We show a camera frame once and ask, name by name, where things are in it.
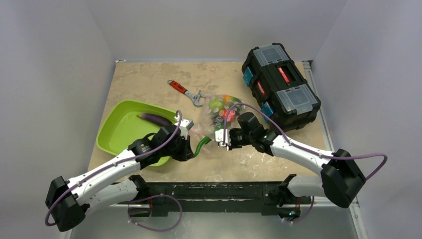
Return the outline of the clear zip top bag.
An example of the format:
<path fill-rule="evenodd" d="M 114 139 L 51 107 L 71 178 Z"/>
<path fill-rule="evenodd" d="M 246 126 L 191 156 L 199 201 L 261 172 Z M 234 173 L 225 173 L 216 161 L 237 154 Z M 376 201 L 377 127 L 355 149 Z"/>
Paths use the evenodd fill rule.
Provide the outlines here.
<path fill-rule="evenodd" d="M 237 124 L 239 115 L 245 112 L 245 106 L 235 106 L 231 111 L 229 108 L 235 104 L 243 103 L 243 100 L 231 95 L 208 95 L 205 97 L 202 106 L 202 113 L 198 120 L 195 120 L 193 131 L 196 137 L 203 137 L 198 142 L 194 156 L 198 156 L 201 148 L 215 139 L 215 132 L 232 128 Z"/>

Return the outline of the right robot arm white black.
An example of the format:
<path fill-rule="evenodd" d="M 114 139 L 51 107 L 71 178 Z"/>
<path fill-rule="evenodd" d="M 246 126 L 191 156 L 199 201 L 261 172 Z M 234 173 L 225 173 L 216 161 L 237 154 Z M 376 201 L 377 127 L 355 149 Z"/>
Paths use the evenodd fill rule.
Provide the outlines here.
<path fill-rule="evenodd" d="M 345 150 L 321 150 L 283 137 L 278 130 L 266 129 L 253 113 L 241 114 L 238 123 L 239 128 L 222 131 L 221 140 L 228 149 L 251 145 L 258 152 L 287 159 L 315 174 L 296 175 L 288 180 L 279 190 L 284 202 L 290 203 L 302 196 L 317 196 L 348 208 L 366 183 L 362 171 Z"/>

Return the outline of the green fake chili pepper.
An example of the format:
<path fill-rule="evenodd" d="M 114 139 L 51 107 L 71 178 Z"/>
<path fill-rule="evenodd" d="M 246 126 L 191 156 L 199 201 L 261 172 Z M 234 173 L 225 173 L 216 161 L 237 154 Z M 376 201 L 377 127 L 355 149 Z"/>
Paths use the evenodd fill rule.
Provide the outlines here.
<path fill-rule="evenodd" d="M 194 157 L 197 157 L 200 154 L 202 147 L 210 142 L 211 138 L 209 138 L 208 136 L 205 136 L 203 139 L 201 139 L 194 152 Z"/>

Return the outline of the purple fake eggplant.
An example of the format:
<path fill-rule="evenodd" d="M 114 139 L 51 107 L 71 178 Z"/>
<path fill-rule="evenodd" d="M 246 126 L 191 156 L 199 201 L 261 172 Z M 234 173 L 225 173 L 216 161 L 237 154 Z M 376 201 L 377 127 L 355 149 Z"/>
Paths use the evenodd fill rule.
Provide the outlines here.
<path fill-rule="evenodd" d="M 160 127 L 173 124 L 169 119 L 156 114 L 142 113 L 137 116 L 142 120 L 146 120 Z"/>

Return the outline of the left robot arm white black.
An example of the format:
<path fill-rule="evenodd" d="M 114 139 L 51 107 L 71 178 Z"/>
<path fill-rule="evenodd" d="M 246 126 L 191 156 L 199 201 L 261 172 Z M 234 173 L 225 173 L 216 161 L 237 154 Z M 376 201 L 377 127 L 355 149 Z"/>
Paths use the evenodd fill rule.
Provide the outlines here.
<path fill-rule="evenodd" d="M 66 232 L 89 214 L 119 203 L 152 204 L 170 199 L 181 210 L 182 205 L 175 197 L 161 189 L 151 189 L 136 172 L 165 156 L 181 162 L 192 159 L 189 136 L 192 127 L 193 122 L 187 119 L 163 126 L 157 133 L 135 140 L 116 157 L 93 170 L 70 179 L 54 178 L 45 199 L 48 209 L 45 225 Z"/>

